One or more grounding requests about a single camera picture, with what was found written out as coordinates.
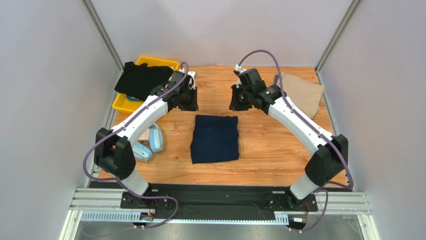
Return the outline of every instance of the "wood grain surface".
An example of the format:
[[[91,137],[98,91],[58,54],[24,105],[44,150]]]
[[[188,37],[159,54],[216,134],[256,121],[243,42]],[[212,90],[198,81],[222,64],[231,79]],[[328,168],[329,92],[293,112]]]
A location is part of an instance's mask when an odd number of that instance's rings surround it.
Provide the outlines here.
[[[266,85],[272,85],[277,69],[256,66]],[[164,150],[148,162],[136,161],[137,171],[150,183],[289,186],[303,173],[311,158],[302,143],[282,124],[258,109],[231,111],[232,89],[237,83],[233,66],[190,66],[196,71],[197,112],[173,109],[156,123],[164,133]],[[283,73],[319,84],[313,67],[281,67]],[[238,160],[192,164],[190,144],[195,115],[238,116]],[[115,125],[129,115],[117,113]],[[324,100],[313,119],[332,132]],[[101,171],[100,178],[110,177]],[[343,172],[334,181],[346,184]]]

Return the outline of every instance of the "dark blue fabric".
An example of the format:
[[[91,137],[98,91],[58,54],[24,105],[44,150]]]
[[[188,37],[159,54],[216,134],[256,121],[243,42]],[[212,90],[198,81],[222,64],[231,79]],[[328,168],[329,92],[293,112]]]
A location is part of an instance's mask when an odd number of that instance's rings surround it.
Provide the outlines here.
[[[195,116],[195,128],[191,143],[193,164],[219,163],[237,160],[237,116]]]

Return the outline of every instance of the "beige cloth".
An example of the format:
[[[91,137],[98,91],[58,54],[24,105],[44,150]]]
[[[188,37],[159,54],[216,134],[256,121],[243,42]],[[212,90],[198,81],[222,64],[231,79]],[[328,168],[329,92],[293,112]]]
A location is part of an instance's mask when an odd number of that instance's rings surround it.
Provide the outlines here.
[[[276,85],[280,86],[280,80],[276,82]],[[320,100],[325,87],[288,73],[283,73],[282,85],[293,103],[310,119],[313,119],[320,110]]]

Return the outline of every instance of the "yellow basket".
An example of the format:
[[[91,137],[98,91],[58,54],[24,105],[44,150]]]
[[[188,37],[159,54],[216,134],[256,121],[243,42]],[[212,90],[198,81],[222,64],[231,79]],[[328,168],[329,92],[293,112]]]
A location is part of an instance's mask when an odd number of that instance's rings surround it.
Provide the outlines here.
[[[148,67],[153,66],[168,66],[173,68],[173,71],[179,69],[178,61],[165,60],[149,56],[140,56],[135,65],[148,64]],[[127,95],[124,93],[118,93],[114,102],[112,103],[112,108],[117,109],[119,112],[124,114],[132,114],[136,111],[144,102],[143,101],[131,101],[127,99]]]

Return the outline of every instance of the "black cloth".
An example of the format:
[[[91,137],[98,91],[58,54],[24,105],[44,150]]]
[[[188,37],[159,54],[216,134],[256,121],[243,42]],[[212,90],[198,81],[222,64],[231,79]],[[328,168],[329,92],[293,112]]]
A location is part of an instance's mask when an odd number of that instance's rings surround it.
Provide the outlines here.
[[[237,125],[237,116],[196,115],[190,146],[192,163],[237,160],[240,157]]]
[[[153,88],[167,84],[173,69],[169,66],[135,65],[126,62],[123,74],[115,85],[115,90],[130,97],[145,101]]]

